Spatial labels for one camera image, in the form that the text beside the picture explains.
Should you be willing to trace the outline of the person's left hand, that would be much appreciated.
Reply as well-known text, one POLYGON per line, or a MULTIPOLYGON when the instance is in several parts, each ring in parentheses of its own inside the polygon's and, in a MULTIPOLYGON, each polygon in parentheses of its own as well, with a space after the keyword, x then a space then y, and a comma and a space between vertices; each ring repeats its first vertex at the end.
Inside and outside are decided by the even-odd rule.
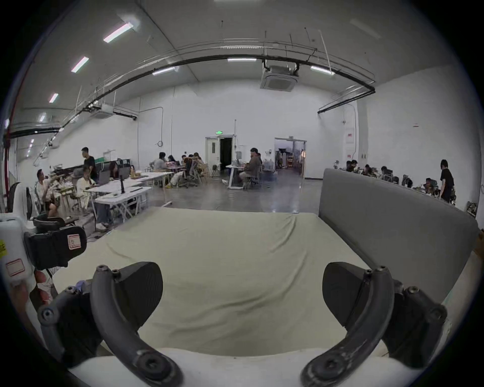
POLYGON ((30 301, 31 293, 34 294, 34 299, 40 301, 40 305, 47 305, 50 302, 49 293, 40 289, 37 285, 33 290, 29 291, 25 282, 21 282, 17 286, 11 285, 11 300, 17 313, 24 317, 27 316, 27 303, 30 301))

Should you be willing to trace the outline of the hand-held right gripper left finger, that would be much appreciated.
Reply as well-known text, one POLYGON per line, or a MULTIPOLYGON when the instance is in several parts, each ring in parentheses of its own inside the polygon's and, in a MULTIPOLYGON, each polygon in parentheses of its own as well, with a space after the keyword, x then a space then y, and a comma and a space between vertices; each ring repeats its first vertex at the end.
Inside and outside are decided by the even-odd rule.
POLYGON ((69 286, 38 309, 49 353, 66 368, 74 368, 95 357, 105 342, 146 384, 181 386, 183 373, 176 362, 138 334, 158 306, 163 287, 157 263, 137 262, 121 269, 99 265, 81 288, 69 286))

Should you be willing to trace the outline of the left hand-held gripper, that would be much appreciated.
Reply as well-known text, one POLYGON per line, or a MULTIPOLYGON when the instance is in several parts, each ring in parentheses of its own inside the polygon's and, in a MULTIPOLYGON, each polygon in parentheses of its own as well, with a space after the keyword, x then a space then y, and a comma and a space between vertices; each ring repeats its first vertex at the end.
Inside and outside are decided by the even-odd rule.
POLYGON ((14 184, 9 194, 8 212, 1 213, 1 278, 8 285, 24 283, 34 287, 34 268, 67 267, 71 259, 86 250, 87 236, 82 227, 74 226, 76 217, 64 219, 48 214, 33 218, 36 231, 45 233, 29 233, 32 199, 28 187, 14 184))

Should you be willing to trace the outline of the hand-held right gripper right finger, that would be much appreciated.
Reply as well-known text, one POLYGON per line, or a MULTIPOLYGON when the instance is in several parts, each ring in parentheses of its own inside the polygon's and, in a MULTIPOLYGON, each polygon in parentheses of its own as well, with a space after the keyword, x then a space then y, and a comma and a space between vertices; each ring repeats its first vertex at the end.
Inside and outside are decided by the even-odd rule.
POLYGON ((363 269, 332 262, 324 270, 322 295, 347 334, 309 361, 300 373, 302 386, 342 384, 380 341, 389 358, 404 366, 423 369, 430 364, 448 313, 420 288, 405 288, 384 266, 363 269))

